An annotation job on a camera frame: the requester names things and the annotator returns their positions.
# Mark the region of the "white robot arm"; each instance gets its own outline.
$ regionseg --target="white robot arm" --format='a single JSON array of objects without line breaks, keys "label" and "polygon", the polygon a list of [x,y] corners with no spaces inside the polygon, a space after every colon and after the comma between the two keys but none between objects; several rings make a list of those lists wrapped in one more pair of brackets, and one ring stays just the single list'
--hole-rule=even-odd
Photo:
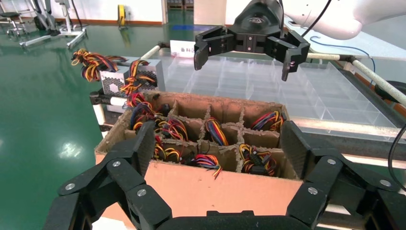
[{"label": "white robot arm", "polygon": [[[283,0],[285,15],[309,27],[327,0]],[[313,30],[346,40],[358,35],[363,25],[406,14],[406,0],[332,0]]]}]

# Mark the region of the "power supply unit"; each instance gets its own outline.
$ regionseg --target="power supply unit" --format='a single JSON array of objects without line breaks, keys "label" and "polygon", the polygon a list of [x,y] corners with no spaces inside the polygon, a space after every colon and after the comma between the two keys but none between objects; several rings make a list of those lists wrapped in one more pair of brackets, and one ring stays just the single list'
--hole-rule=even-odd
[{"label": "power supply unit", "polygon": [[[125,80],[129,77],[129,67],[133,61],[139,59],[139,57],[125,57],[128,59],[126,62],[120,62],[118,71],[100,71],[101,83],[103,87],[103,92],[106,95],[115,97],[125,97],[124,92],[120,89],[125,85]],[[165,80],[162,69],[162,63],[159,59],[148,59],[146,60],[149,64],[147,66],[140,65],[137,69],[137,74],[142,74],[148,76],[155,80],[158,86],[151,84],[142,85],[139,90],[159,90],[165,91]],[[107,110],[112,112],[123,113],[125,109],[119,106],[107,105]]]}]

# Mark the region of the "green epoxy floor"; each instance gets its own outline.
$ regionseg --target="green epoxy floor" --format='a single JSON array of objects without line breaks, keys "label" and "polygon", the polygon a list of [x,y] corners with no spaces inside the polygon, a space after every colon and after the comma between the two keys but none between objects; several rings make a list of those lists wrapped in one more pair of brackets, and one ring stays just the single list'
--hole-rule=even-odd
[{"label": "green epoxy floor", "polygon": [[[194,40],[198,32],[171,30],[192,24],[192,15],[169,11],[169,24],[130,27],[124,36],[117,26],[91,25],[75,49],[139,57],[158,41]],[[101,84],[87,83],[80,66],[71,66],[68,40],[23,50],[4,31],[0,27],[0,229],[38,230],[59,186],[95,164],[102,136],[88,96]]]}]

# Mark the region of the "white label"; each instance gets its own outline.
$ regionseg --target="white label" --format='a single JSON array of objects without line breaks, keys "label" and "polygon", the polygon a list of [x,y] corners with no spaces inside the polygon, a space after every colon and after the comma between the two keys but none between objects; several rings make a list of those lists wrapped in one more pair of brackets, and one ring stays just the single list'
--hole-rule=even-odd
[{"label": "white label", "polygon": [[170,54],[181,58],[193,58],[194,44],[195,42],[171,40]]}]

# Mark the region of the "yellow object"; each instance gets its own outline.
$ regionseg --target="yellow object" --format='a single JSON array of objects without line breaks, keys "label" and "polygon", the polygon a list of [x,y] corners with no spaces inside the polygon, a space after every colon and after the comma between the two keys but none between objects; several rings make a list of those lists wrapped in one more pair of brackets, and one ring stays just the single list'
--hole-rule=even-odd
[{"label": "yellow object", "polygon": [[125,25],[125,9],[124,5],[118,5],[118,25],[124,26]]}]

